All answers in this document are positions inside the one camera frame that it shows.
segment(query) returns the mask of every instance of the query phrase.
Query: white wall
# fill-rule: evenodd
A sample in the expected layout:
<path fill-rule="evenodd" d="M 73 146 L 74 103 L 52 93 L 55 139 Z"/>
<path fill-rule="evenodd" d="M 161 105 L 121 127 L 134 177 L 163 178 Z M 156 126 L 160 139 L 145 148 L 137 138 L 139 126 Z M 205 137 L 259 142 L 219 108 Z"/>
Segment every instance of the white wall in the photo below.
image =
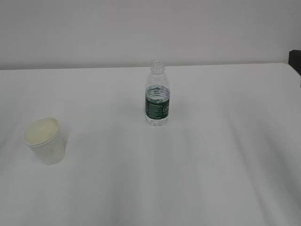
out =
<path fill-rule="evenodd" d="M 0 69 L 286 62 L 301 0 L 1 0 Z"/>

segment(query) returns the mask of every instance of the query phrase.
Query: bottle label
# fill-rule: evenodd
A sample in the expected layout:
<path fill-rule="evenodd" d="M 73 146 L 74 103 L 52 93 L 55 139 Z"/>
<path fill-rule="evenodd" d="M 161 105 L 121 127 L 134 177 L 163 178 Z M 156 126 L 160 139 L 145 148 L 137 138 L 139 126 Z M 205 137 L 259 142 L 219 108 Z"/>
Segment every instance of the bottle label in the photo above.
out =
<path fill-rule="evenodd" d="M 168 116 L 169 99 L 163 103 L 153 103 L 145 98 L 145 111 L 151 119 L 164 119 Z"/>

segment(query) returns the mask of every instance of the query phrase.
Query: white cup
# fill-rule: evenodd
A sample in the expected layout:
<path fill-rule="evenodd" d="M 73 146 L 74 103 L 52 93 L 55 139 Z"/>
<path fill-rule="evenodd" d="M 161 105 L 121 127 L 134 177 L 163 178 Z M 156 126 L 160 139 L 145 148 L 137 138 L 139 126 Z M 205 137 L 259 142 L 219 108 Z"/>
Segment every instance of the white cup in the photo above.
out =
<path fill-rule="evenodd" d="M 46 165 L 59 163 L 64 158 L 60 124 L 54 118 L 39 119 L 29 124 L 23 132 L 23 141 Z"/>

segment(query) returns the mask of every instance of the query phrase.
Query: water bottle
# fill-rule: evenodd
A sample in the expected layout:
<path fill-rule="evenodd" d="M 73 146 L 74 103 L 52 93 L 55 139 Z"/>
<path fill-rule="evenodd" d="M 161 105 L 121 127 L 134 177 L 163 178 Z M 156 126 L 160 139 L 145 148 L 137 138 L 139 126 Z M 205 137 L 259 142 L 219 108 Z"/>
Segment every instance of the water bottle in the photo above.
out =
<path fill-rule="evenodd" d="M 145 85 L 145 119 L 151 126 L 162 126 L 168 120 L 169 82 L 163 61 L 151 62 Z"/>

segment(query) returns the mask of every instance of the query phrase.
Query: dark object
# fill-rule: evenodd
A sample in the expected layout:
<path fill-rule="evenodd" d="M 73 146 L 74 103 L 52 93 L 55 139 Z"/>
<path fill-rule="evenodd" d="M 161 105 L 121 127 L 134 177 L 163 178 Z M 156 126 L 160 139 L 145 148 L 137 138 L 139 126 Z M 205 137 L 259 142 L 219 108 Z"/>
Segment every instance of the dark object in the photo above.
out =
<path fill-rule="evenodd" d="M 301 75 L 301 50 L 292 50 L 290 52 L 288 64 Z"/>

